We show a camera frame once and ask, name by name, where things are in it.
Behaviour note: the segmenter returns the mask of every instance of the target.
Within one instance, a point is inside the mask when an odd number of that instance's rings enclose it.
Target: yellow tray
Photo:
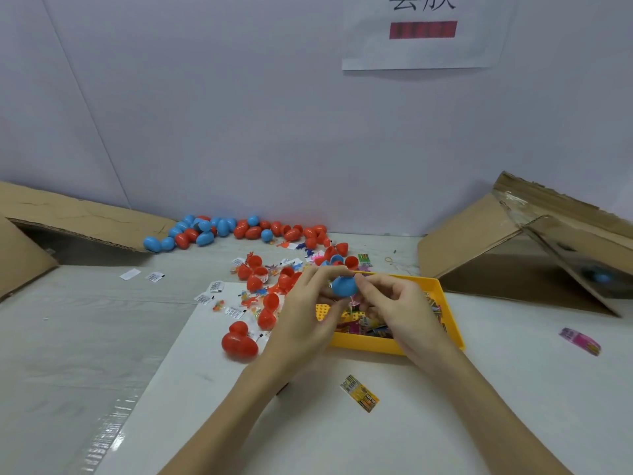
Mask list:
[[[362,272],[365,275],[371,275],[372,273]],[[396,278],[403,278],[406,280],[412,280],[416,282],[429,296],[436,301],[436,303],[442,308],[441,322],[446,326],[446,332],[448,336],[453,340],[455,345],[461,350],[464,350],[464,342],[460,330],[455,323],[453,314],[444,296],[442,286],[439,284],[438,279],[423,278],[423,277],[409,277],[406,275],[391,275]],[[322,320],[329,306],[326,304],[318,304],[316,306],[317,319]],[[362,313],[361,311],[354,312],[352,314]],[[336,346],[338,348],[351,348],[352,350],[364,350],[364,351],[376,351],[378,353],[391,353],[392,355],[404,355],[400,347],[391,338],[371,337],[367,335],[355,335],[349,333],[335,332],[332,337],[330,346]]]

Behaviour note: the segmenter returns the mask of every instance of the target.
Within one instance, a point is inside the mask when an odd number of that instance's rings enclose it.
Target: red rectangle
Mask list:
[[[457,21],[405,21],[392,23],[390,40],[414,38],[455,38]]]

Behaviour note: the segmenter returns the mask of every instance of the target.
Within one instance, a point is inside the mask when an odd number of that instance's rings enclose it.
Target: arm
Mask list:
[[[355,279],[361,310],[383,318],[405,354],[446,393],[493,475],[571,475],[453,345],[416,283]]]
[[[335,301],[329,279],[351,276],[346,267],[307,267],[286,296],[263,353],[247,366],[233,389],[160,475],[220,475],[283,386],[330,343],[349,298]],[[315,304],[331,305],[318,322]]]

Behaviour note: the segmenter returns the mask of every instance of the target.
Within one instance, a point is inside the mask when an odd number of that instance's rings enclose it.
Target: corrugated cardboard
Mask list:
[[[503,172],[490,194],[418,243],[422,276],[447,291],[618,315],[633,298],[633,225]],[[586,279],[589,267],[613,275]]]
[[[56,266],[52,256],[0,216],[0,300]]]
[[[167,237],[175,223],[162,216],[78,200],[43,190],[0,182],[0,215],[132,251],[145,251],[143,239]]]

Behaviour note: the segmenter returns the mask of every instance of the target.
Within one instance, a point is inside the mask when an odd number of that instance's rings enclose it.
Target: wall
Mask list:
[[[0,179],[128,206],[42,0],[0,0]]]
[[[520,0],[489,70],[341,71],[341,0],[45,0],[134,208],[419,234],[509,170],[633,173],[633,0]]]

